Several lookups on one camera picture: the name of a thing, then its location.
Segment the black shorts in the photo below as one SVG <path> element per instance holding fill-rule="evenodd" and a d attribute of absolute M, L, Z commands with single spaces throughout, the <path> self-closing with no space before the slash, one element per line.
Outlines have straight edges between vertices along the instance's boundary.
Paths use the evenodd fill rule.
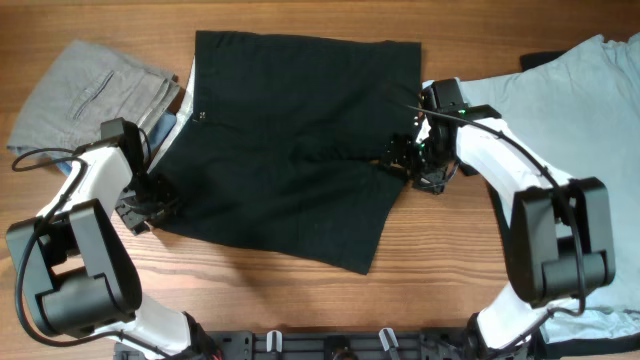
<path fill-rule="evenodd" d="M 407 178 L 384 154 L 415 133 L 417 42 L 200 31 L 192 112 L 155 166 L 166 232 L 366 274 Z"/>

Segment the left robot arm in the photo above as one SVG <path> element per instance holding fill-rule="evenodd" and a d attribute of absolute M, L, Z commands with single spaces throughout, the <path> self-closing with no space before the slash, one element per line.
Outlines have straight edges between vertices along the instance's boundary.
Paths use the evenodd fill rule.
<path fill-rule="evenodd" d="M 74 347 L 109 338 L 144 359 L 218 359 L 220 350 L 185 312 L 144 295 L 137 270 L 111 222 L 133 234 L 173 214 L 178 198 L 149 176 L 146 134 L 122 118 L 100 126 L 98 141 L 61 149 L 72 165 L 56 197 L 35 217 L 11 225 L 14 304 L 33 340 Z"/>

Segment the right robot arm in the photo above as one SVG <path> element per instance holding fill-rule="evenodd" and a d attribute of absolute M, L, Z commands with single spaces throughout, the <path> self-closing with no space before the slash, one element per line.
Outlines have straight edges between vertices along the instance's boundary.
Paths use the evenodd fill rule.
<path fill-rule="evenodd" d="M 432 194 L 443 193 L 458 171 L 482 176 L 509 279 L 465 328 L 428 330 L 422 345 L 462 359 L 526 359 L 548 320 L 582 316 L 588 295 L 614 279 L 606 186 L 551 165 L 497 110 L 465 103 L 454 79 L 433 82 L 417 97 L 415 133 L 392 138 L 383 166 Z"/>

